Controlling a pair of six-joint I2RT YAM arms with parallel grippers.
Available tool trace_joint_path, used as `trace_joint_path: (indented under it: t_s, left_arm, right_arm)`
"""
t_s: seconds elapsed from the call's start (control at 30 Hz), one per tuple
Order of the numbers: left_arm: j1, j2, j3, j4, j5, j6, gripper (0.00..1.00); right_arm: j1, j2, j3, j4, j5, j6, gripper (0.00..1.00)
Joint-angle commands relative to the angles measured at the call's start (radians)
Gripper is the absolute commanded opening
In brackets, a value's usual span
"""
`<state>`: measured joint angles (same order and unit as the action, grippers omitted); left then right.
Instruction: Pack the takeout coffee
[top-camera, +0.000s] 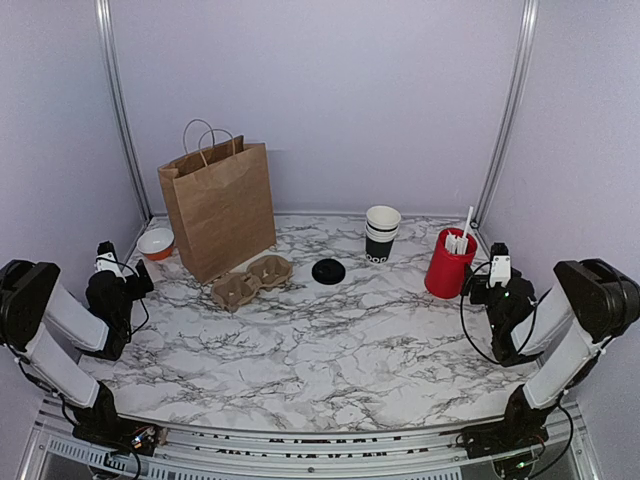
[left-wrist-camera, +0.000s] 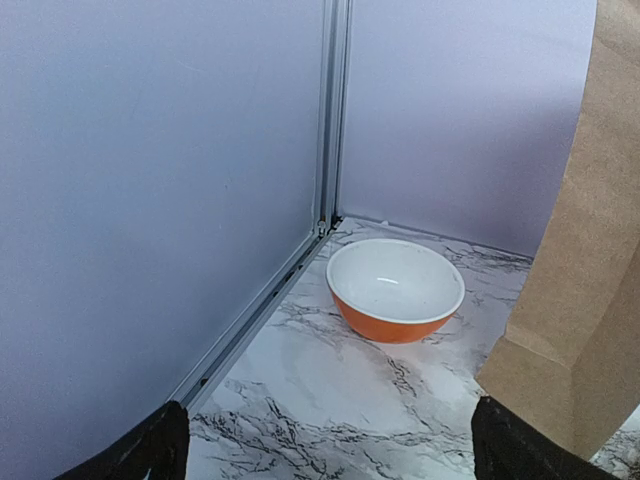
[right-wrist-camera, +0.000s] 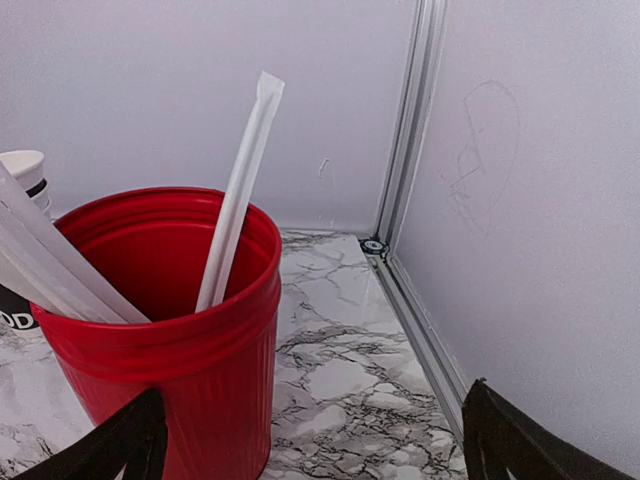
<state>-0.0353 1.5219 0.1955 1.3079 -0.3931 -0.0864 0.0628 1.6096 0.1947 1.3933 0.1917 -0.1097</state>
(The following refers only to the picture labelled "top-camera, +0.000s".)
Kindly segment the black plastic cup lid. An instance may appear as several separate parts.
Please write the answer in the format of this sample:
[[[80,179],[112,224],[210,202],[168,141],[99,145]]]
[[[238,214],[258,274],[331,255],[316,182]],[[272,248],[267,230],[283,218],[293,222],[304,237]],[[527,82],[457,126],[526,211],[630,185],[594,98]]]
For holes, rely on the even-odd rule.
[[[320,284],[336,285],[344,280],[346,269],[338,260],[325,258],[313,265],[311,274]]]

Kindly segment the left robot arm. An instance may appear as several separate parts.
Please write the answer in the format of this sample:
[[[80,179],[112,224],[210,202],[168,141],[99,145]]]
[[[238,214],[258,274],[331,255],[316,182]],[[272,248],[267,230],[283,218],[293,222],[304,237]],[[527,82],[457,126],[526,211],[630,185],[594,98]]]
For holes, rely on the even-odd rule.
[[[64,287],[54,263],[12,260],[3,266],[1,342],[19,366],[30,367],[30,381],[61,398],[74,437],[150,456],[161,427],[121,416],[111,389],[71,353],[118,360],[135,332],[133,306],[153,289],[142,267],[124,275],[112,258],[102,260],[107,266],[89,278],[84,302]]]

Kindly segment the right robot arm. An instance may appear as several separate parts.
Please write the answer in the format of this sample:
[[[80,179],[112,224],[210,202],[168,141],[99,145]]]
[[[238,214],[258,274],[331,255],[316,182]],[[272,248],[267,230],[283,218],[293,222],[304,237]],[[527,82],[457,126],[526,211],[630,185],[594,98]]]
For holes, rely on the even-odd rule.
[[[560,261],[554,285],[536,296],[530,281],[489,261],[467,268],[461,300],[485,308],[492,334],[487,361],[503,367],[538,359],[538,372],[509,396],[503,417],[467,427],[459,439],[471,458],[506,453],[548,438],[545,424],[607,345],[639,318],[639,285],[601,259]]]

